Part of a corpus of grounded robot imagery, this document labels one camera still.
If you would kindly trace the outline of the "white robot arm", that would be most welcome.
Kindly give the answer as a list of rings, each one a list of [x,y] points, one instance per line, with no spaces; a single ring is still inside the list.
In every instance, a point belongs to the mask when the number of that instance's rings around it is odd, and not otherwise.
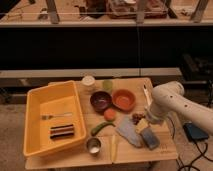
[[[162,124],[168,113],[173,111],[213,135],[213,109],[185,98],[180,82],[171,81],[155,86],[151,96],[151,104],[145,108],[145,119],[149,124]]]

